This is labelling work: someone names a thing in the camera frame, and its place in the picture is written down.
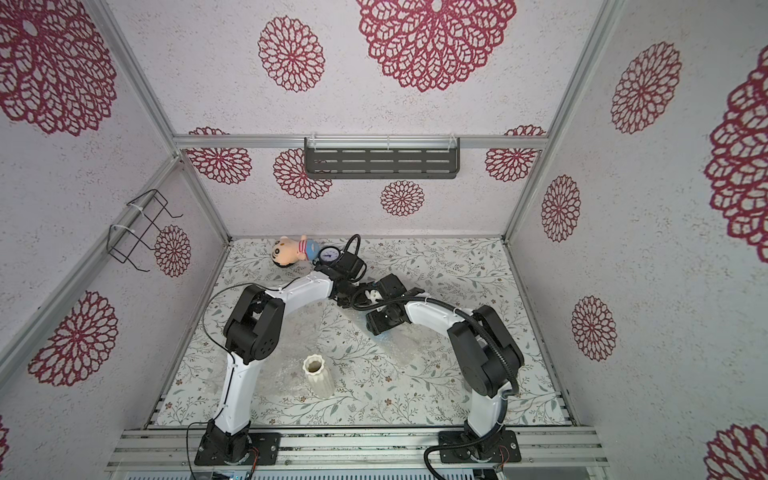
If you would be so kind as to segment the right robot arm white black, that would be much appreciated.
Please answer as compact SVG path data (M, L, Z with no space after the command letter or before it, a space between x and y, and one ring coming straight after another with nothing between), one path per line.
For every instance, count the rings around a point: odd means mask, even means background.
M470 435L483 438L501 429L509 398L520 393L518 373L525 360L494 308L461 309L419 288L405 289L393 274L361 286L351 306L366 314L367 327L375 335L412 324L447 338L472 390L465 422Z

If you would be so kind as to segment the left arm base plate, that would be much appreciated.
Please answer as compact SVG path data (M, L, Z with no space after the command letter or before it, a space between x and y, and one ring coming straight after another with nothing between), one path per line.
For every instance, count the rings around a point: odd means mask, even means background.
M282 435L251 432L250 424L236 433L227 433L209 420L193 464L195 466L275 465Z

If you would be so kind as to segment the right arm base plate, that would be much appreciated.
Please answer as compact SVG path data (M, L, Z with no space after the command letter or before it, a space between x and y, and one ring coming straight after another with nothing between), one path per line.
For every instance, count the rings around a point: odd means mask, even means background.
M458 448L458 444L474 440L464 431L440 431L438 445L440 446L440 461L445 464L460 463L519 463L522 460L515 433L506 427L488 439Z

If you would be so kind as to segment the blue ribbed vase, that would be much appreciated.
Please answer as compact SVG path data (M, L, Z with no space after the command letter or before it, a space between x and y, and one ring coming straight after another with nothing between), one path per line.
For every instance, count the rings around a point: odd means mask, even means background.
M371 334L371 339L381 347L386 347L389 343L389 336L387 333Z

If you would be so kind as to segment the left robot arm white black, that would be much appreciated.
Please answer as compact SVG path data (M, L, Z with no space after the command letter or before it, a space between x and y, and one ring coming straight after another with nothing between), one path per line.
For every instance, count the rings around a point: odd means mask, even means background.
M249 427L261 363L276 349L284 317L321 300L351 296L366 271L358 255L343 252L330 263L317 260L311 273L283 288L250 283L243 289L223 328L229 371L213 418L218 430L235 435Z

